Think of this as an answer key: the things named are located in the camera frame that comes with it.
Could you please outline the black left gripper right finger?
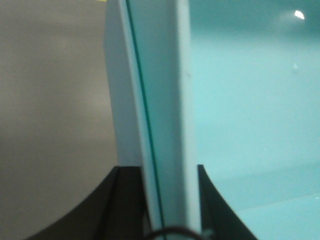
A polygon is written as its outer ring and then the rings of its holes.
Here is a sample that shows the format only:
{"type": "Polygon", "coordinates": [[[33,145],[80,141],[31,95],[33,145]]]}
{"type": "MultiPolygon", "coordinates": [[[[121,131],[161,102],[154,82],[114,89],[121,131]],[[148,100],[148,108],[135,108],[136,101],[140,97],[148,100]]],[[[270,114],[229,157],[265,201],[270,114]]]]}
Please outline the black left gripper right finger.
{"type": "Polygon", "coordinates": [[[255,240],[210,180],[203,165],[197,166],[201,229],[210,231],[212,240],[255,240]]]}

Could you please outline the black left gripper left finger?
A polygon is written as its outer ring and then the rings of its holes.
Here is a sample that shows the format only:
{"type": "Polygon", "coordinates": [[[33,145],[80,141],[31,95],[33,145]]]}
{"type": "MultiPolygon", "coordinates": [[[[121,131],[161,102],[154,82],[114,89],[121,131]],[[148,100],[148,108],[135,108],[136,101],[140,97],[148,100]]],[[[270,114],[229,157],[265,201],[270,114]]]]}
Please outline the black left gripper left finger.
{"type": "Polygon", "coordinates": [[[149,227],[142,171],[115,166],[68,214],[31,240],[142,240],[149,227]]]}

